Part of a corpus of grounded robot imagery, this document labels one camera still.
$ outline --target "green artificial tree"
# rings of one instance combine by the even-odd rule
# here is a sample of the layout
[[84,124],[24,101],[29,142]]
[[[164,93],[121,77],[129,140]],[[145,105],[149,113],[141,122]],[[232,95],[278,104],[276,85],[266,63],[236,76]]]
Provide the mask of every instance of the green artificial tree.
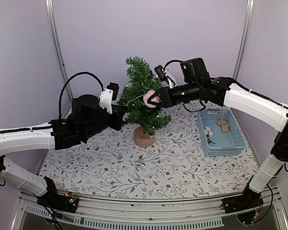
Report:
[[160,115],[160,108],[149,108],[143,101],[143,95],[149,90],[162,88],[161,81],[154,77],[149,64],[141,57],[126,59],[129,84],[125,86],[119,100],[120,105],[127,105],[127,117],[124,124],[139,124],[144,133],[154,135],[156,130],[165,127],[171,117]]

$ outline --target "floral pattern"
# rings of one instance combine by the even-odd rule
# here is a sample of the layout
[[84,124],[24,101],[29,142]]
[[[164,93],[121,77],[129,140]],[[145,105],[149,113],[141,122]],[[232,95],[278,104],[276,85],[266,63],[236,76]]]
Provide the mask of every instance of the floral pattern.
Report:
[[[201,108],[193,102],[190,110]],[[182,105],[163,110],[172,122],[156,132],[154,145],[137,147],[136,126],[106,129],[70,149],[50,151],[40,176],[81,194],[142,199],[216,196],[241,192],[258,170],[249,146],[234,157],[205,157],[197,113]]]

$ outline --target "white ball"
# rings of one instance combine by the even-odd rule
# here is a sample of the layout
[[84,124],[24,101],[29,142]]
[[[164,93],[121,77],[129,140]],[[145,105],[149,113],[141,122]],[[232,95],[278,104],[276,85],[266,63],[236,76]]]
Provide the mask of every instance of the white ball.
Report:
[[205,135],[208,136],[208,130],[204,128]]
[[213,132],[212,132],[212,131],[209,131],[209,132],[208,132],[208,135],[209,135],[210,138],[213,137]]

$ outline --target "blue plastic basket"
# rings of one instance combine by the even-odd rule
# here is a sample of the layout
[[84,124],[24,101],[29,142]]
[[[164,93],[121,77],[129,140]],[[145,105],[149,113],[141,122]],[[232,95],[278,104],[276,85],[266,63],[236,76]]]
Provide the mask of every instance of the blue plastic basket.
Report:
[[[223,133],[216,122],[224,119],[229,124],[229,132]],[[205,109],[198,113],[198,128],[203,142],[204,154],[207,157],[237,156],[246,144],[232,113],[228,109]],[[204,127],[210,127],[213,137],[206,137]]]

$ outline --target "fluffy pink pom-pom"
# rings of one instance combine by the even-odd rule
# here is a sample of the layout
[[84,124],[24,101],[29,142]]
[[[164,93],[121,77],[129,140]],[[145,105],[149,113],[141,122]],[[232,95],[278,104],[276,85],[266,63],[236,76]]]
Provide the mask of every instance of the fluffy pink pom-pom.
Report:
[[[156,107],[157,107],[156,105],[149,104],[149,103],[147,102],[148,98],[149,98],[150,96],[152,96],[154,93],[155,93],[154,90],[150,90],[150,91],[148,91],[148,92],[143,96],[144,104],[145,104],[148,108],[156,108]],[[154,98],[152,99],[152,102],[159,103],[159,102],[160,102],[160,97],[159,97],[159,96],[154,97]]]

